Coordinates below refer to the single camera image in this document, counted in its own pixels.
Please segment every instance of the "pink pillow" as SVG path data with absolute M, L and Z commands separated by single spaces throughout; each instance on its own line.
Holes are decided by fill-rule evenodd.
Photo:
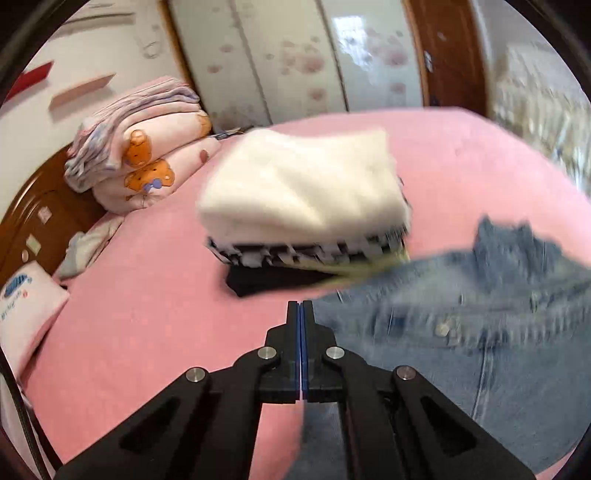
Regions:
M 37 262 L 21 267 L 0 293 L 0 345 L 15 377 L 49 330 L 70 294 Z

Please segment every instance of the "wardrobe door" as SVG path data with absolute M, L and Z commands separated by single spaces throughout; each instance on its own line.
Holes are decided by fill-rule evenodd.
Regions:
M 202 104 L 215 131 L 270 123 L 240 19 L 224 0 L 171 0 Z
M 346 110 L 314 0 L 236 0 L 236 10 L 273 123 Z
M 349 110 L 423 105 L 412 13 L 404 0 L 320 0 Z

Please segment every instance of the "black wire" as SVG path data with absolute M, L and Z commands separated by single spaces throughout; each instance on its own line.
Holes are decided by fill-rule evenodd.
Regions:
M 17 408 L 18 419 L 21 421 L 22 430 L 25 433 L 25 438 L 27 440 L 27 444 L 29 445 L 29 450 L 31 451 L 33 460 L 35 461 L 35 465 L 37 466 L 37 470 L 39 470 L 39 474 L 41 475 L 41 480 L 51 480 L 51 475 L 49 474 L 49 471 L 47 471 L 47 467 L 43 461 L 43 456 L 41 455 L 41 450 L 39 450 L 39 445 L 35 439 L 31 420 L 29 419 L 25 403 L 22 400 L 21 391 L 18 388 L 17 380 L 12 374 L 12 369 L 10 368 L 8 360 L 1 347 L 0 374 L 2 374 L 4 377 L 6 385 L 8 386 L 8 391 L 10 392 L 12 401 L 14 402 L 14 406 Z

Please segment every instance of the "folded white sweater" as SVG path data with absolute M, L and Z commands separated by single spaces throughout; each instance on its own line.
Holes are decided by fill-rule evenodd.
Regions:
M 218 244 L 315 244 L 408 228 L 388 135 L 245 135 L 209 180 L 197 210 Z

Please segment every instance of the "folded clothes stack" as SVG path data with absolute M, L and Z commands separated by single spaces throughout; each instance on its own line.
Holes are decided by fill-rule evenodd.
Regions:
M 408 258 L 411 212 L 383 130 L 319 138 L 252 131 L 197 208 L 238 296 L 368 276 Z
M 89 188 L 107 210 L 124 215 L 176 190 L 218 149 L 199 97 L 164 77 L 140 86 L 85 119 L 72 142 L 64 178 Z

